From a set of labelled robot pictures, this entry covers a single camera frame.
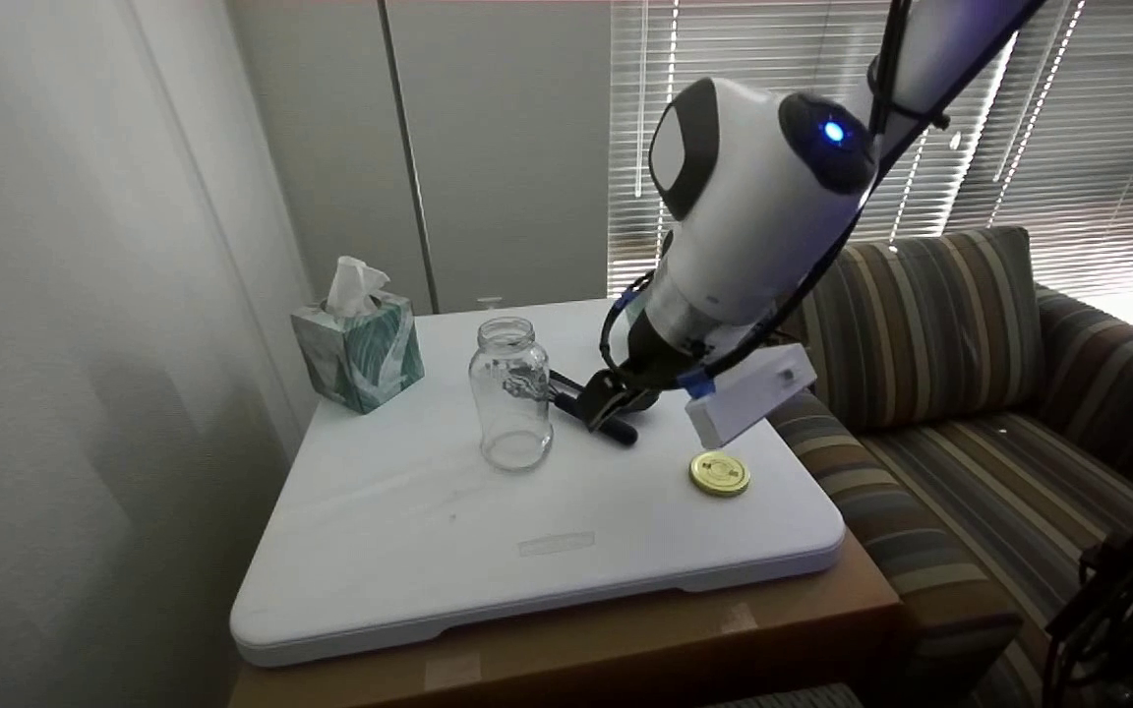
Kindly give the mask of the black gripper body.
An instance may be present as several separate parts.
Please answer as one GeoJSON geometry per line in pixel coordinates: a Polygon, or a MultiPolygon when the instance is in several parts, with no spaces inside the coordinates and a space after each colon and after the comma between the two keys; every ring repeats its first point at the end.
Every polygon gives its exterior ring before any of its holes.
{"type": "Polygon", "coordinates": [[[719,331],[718,319],[689,302],[616,302],[601,328],[631,315],[626,357],[605,361],[578,392],[584,422],[601,430],[644,397],[668,390],[680,374],[697,371],[709,353],[709,337],[719,331]]]}

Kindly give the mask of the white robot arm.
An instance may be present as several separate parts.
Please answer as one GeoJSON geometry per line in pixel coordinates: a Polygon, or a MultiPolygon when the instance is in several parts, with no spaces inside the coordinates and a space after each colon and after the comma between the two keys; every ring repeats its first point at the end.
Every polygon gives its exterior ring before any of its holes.
{"type": "Polygon", "coordinates": [[[663,259],[609,315],[626,357],[578,392],[578,422],[609,422],[689,392],[689,418],[723,443],[810,384],[760,357],[764,337],[833,265],[894,163],[943,126],[947,101],[1043,0],[888,0],[866,70],[871,117],[810,91],[764,96],[736,79],[689,84],[648,138],[648,182],[675,224],[663,259]]]}

